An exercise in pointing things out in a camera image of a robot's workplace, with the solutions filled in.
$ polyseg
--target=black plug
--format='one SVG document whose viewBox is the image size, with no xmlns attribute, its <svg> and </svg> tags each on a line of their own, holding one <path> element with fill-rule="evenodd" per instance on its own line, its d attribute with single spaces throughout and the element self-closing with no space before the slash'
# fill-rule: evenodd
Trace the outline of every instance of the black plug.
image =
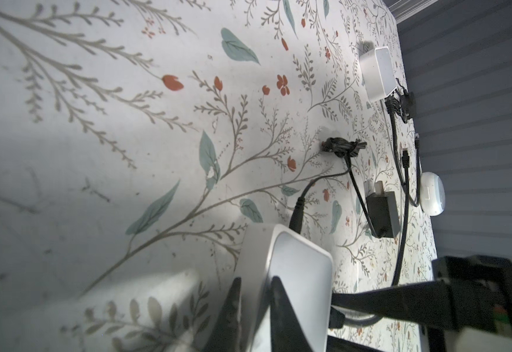
<svg viewBox="0 0 512 352">
<path fill-rule="evenodd" d="M 415 99 L 414 99 L 414 93 L 408 92 L 405 87 L 401 84 L 401 82 L 398 80 L 398 78 L 395 78 L 397 80 L 398 85 L 402 88 L 402 95 L 399 94 L 398 90 L 395 89 L 397 92 L 397 95 L 399 96 L 400 100 L 400 115 L 402 118 L 402 122 L 407 123 L 408 120 L 416 117 L 416 105 L 415 105 Z"/>
<path fill-rule="evenodd" d="M 401 157 L 402 167 L 407 170 L 410 167 L 410 156 L 408 155 L 408 151 L 405 149 L 402 151 Z"/>
<path fill-rule="evenodd" d="M 303 227 L 303 217 L 305 211 L 305 196 L 297 198 L 297 203 L 293 208 L 293 214 L 291 215 L 291 220 L 289 221 L 289 228 L 297 233 L 301 233 L 301 229 Z"/>
</svg>

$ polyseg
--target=white box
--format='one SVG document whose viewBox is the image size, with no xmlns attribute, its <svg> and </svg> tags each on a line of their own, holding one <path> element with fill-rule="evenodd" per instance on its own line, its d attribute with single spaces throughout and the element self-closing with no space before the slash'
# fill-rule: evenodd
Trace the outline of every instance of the white box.
<svg viewBox="0 0 512 352">
<path fill-rule="evenodd" d="M 397 87 L 389 48 L 384 46 L 359 57 L 369 101 L 385 99 Z"/>
<path fill-rule="evenodd" d="M 250 224 L 234 272 L 242 278 L 241 345 L 247 352 L 271 352 L 271 279 L 280 277 L 297 320 L 315 352 L 326 350 L 332 256 L 279 224 Z"/>
</svg>

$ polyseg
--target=fern pattern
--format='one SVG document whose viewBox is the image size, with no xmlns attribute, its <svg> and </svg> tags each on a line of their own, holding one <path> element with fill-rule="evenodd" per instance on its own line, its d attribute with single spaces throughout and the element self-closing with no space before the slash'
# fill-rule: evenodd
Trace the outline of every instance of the fern pattern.
<svg viewBox="0 0 512 352">
<path fill-rule="evenodd" d="M 360 191 L 382 181 L 401 214 L 359 68 L 376 46 L 405 84 L 381 0 L 0 0 L 0 350 L 202 350 L 247 229 L 344 170 L 326 137 L 367 142 Z M 414 125 L 397 135 L 414 153 Z M 430 280 L 430 219 L 408 228 L 402 282 Z M 390 283 L 398 239 L 372 237 L 348 176 L 310 188 L 301 235 L 334 291 Z M 419 346 L 402 321 L 329 333 Z"/>
</svg>

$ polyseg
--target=black power adapter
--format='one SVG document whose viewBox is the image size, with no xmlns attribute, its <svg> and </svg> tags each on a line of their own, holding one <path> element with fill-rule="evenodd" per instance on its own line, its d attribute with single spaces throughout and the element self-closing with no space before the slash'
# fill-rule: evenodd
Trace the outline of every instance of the black power adapter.
<svg viewBox="0 0 512 352">
<path fill-rule="evenodd" d="M 385 192 L 381 181 L 375 183 L 375 193 L 366 197 L 367 209 L 378 238 L 395 238 L 401 230 L 397 199 L 394 192 Z"/>
</svg>

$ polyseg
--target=orange flower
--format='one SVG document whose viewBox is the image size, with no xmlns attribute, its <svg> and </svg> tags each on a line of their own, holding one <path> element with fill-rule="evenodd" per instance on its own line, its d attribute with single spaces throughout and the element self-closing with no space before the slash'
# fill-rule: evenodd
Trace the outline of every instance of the orange flower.
<svg viewBox="0 0 512 352">
<path fill-rule="evenodd" d="M 281 91 L 281 95 L 289 95 L 289 88 L 288 88 L 288 78 L 285 77 L 285 74 L 283 77 L 280 75 L 277 75 L 277 89 Z"/>
<path fill-rule="evenodd" d="M 295 163 L 294 159 L 291 159 L 291 157 L 288 157 L 288 168 L 292 172 L 295 172 L 295 170 L 297 170 L 297 164 Z"/>
<path fill-rule="evenodd" d="M 143 34 L 146 34 L 148 36 L 148 38 L 152 39 L 152 37 L 154 37 L 156 34 L 154 32 L 152 32 L 150 29 L 148 29 L 148 27 L 144 27 L 144 29 L 142 31 Z"/>
<path fill-rule="evenodd" d="M 221 90 L 223 90 L 223 82 L 221 82 L 221 80 L 219 79 L 218 76 L 215 76 L 215 87 L 219 90 L 219 92 Z"/>
<path fill-rule="evenodd" d="M 178 91 L 184 87 L 184 85 L 178 81 L 178 78 L 176 76 L 172 76 L 171 74 L 167 74 L 162 77 L 162 82 L 164 82 L 166 88 L 171 91 Z"/>
</svg>

